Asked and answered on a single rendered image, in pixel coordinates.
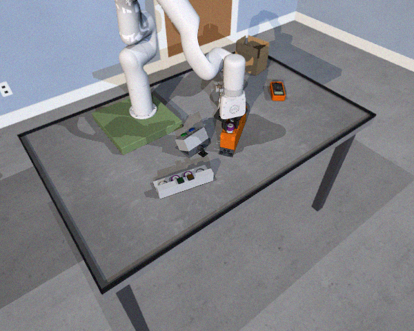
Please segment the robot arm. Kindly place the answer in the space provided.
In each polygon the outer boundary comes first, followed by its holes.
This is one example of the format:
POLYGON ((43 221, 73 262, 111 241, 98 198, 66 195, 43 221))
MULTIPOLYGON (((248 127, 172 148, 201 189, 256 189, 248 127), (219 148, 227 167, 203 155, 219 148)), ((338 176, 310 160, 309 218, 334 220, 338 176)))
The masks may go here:
MULTIPOLYGON (((157 0, 181 37, 184 56, 203 80, 211 80, 223 71, 223 81, 214 83, 215 92, 228 97, 243 93, 246 60, 223 48, 213 48, 203 54, 198 43, 200 18, 189 0, 157 0)), ((126 46, 119 53, 119 62, 125 74, 130 95, 130 115, 147 119, 155 115, 148 74, 144 70, 157 53, 157 29, 153 16, 141 10, 138 0, 115 0, 121 40, 126 46)))

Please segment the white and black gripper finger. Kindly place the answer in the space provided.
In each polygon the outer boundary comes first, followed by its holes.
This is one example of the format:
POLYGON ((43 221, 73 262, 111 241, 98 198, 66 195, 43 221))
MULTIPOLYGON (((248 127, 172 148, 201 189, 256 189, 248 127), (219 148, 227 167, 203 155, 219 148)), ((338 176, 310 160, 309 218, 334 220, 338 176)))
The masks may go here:
MULTIPOLYGON (((248 112, 248 110, 247 110, 247 108, 246 108, 246 112, 245 112, 245 114, 248 112)), ((233 124, 235 125, 235 128, 236 129, 238 129, 238 125, 239 125, 239 121, 241 120, 241 118, 243 117, 243 115, 242 116, 240 116, 240 117, 234 117, 234 121, 233 121, 233 124)))
MULTIPOLYGON (((219 108, 219 109, 220 109, 220 108, 219 108)), ((224 129, 224 131, 227 131, 227 123, 226 123, 226 120, 227 120, 227 119, 222 119, 222 118, 220 117, 219 109, 218 109, 218 111, 216 111, 216 113, 215 113, 215 115, 214 115, 214 118, 215 118, 215 119, 217 119, 217 120, 220 120, 220 121, 221 121, 221 126, 222 126, 222 128, 224 129)))

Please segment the brown cardboard box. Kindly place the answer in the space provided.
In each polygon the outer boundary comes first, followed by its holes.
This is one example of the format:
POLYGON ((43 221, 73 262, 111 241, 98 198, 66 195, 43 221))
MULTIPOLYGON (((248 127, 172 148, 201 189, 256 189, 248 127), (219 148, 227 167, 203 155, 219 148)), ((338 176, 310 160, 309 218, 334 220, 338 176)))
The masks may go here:
POLYGON ((266 69, 270 44, 250 35, 248 35, 248 43, 245 43, 246 35, 237 40, 235 54, 240 54, 245 58, 245 72, 257 76, 266 69))

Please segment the grey button housing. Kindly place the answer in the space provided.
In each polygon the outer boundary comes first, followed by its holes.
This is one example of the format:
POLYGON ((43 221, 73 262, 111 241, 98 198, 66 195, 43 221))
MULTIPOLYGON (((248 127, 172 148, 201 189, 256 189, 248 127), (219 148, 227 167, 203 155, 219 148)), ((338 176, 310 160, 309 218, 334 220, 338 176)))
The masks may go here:
POLYGON ((208 145, 208 135, 204 127, 191 128, 177 137, 175 141, 177 143, 176 149, 189 158, 199 151, 201 151, 199 155, 202 157, 208 154, 203 149, 208 145))

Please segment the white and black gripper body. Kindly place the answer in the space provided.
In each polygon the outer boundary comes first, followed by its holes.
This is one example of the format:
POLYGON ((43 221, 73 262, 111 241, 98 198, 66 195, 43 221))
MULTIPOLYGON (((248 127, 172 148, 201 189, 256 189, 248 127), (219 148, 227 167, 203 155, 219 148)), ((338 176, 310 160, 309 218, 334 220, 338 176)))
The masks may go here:
POLYGON ((244 90, 238 97, 228 97, 221 92, 218 109, 222 119, 230 119, 244 115, 246 112, 246 95, 244 90))

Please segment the orange tube rack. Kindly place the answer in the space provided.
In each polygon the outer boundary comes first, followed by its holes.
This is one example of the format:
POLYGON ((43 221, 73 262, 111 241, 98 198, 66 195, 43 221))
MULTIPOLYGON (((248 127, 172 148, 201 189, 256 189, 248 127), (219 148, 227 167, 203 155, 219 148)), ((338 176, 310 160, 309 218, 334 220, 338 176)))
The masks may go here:
POLYGON ((239 121, 238 129, 234 128, 233 133, 227 133, 224 129, 221 132, 220 147, 234 150, 237 147, 239 138, 246 122, 246 114, 239 121))

